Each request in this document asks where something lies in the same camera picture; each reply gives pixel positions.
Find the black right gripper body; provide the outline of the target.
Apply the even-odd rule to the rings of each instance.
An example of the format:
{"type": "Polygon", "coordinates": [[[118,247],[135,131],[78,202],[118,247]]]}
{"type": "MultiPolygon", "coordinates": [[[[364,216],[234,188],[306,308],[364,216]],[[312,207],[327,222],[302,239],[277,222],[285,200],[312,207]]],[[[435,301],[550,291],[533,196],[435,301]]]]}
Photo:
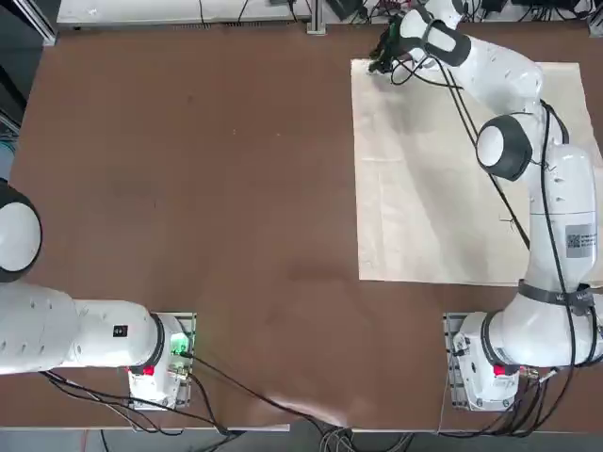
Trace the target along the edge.
{"type": "Polygon", "coordinates": [[[386,29],[379,38],[376,48],[377,56],[400,56],[400,29],[401,19],[391,19],[386,29]]]}

